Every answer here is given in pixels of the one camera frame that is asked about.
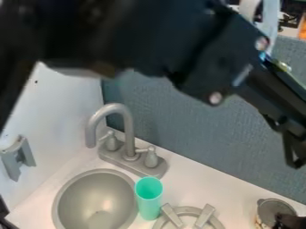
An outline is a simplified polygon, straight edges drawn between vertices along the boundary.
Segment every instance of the metal bracket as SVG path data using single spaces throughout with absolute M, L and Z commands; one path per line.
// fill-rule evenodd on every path
M 30 145 L 26 138 L 19 136 L 11 147 L 0 151 L 0 157 L 4 163 L 9 177 L 18 182 L 21 175 L 20 167 L 24 164 L 27 166 L 36 166 L 36 162 Z

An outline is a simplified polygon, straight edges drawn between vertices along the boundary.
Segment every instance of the textured wall panel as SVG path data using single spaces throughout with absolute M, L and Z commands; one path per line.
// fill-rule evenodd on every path
M 306 43 L 279 38 L 275 56 L 306 82 Z M 132 110 L 137 137 L 306 203 L 306 167 L 295 171 L 285 165 L 280 136 L 241 99 L 211 108 L 176 91 L 166 79 L 135 72 L 103 87 L 106 103 L 124 103 Z M 108 123 L 123 128 L 118 116 Z

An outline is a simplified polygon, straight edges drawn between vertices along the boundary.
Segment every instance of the gray knob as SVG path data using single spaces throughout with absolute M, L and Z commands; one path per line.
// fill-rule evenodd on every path
M 120 142 L 116 138 L 114 131 L 108 131 L 106 136 L 102 137 L 99 140 L 104 141 L 104 144 L 108 151 L 117 151 L 120 148 Z
M 148 153 L 145 158 L 145 166 L 148 168 L 154 168 L 158 165 L 158 156 L 155 152 L 155 147 L 148 147 Z

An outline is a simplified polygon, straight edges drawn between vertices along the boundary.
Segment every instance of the plastic cup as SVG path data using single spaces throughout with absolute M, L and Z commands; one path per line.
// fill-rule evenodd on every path
M 134 188 L 140 215 L 145 220 L 154 220 L 160 214 L 163 184 L 158 178 L 144 177 L 138 180 Z

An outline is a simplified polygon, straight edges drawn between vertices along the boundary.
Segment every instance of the screw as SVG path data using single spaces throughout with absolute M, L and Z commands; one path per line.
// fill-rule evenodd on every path
M 289 66 L 284 62 L 279 62 L 279 67 L 283 69 L 285 72 L 291 72 L 293 70 L 291 66 Z
M 255 42 L 255 47 L 259 51 L 267 50 L 268 45 L 269 45 L 268 39 L 265 37 L 260 37 Z
M 213 105 L 217 105 L 221 103 L 222 99 L 223 99 L 222 94 L 216 91 L 210 95 L 209 102 Z

